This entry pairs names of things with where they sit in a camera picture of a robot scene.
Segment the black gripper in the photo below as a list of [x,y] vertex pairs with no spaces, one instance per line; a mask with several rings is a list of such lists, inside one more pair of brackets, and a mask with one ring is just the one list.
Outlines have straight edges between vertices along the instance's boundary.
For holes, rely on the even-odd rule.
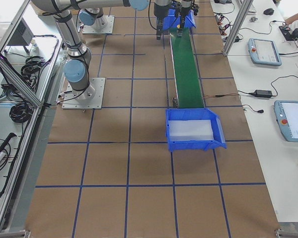
[[163,20],[168,16],[170,0],[155,0],[154,15],[156,17],[156,39],[160,40],[162,35]]
[[172,8],[175,10],[174,17],[180,16],[180,25],[184,28],[184,18],[192,11],[196,16],[199,12],[199,6],[194,0],[173,0]]

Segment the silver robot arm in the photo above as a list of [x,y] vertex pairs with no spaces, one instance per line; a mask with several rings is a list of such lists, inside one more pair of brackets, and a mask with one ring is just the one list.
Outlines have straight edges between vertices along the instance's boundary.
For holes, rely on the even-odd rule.
[[[193,0],[156,0],[153,5],[156,26],[153,26],[150,18],[150,0],[128,0],[127,3],[135,10],[148,10],[149,24],[156,31],[158,40],[172,28],[176,28],[177,36],[181,37],[185,28],[196,26],[194,17],[199,12],[199,6]],[[85,26],[94,30],[101,30],[108,24],[101,7],[84,8],[78,17]]]
[[103,18],[105,7],[132,7],[144,10],[149,0],[34,0],[33,4],[43,11],[43,16],[53,16],[57,29],[67,46],[70,60],[65,64],[64,74],[72,87],[73,99],[84,100],[94,95],[90,85],[89,63],[91,52],[83,43],[73,20],[71,10],[81,10],[92,18],[91,25]]

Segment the operator hand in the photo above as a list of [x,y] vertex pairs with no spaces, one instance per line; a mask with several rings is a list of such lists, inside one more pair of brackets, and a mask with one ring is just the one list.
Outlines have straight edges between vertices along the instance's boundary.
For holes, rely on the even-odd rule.
[[298,28],[296,28],[292,31],[291,38],[294,40],[298,39]]

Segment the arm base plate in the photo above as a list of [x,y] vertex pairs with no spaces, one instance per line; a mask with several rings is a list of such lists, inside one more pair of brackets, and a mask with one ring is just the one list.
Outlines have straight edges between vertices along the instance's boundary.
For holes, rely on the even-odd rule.
[[65,110],[102,109],[105,78],[90,78],[88,88],[82,93],[72,90],[68,83],[67,90],[72,91],[65,95],[62,108]]
[[115,16],[103,15],[100,18],[89,18],[82,20],[84,24],[82,33],[84,35],[104,35],[112,34]]

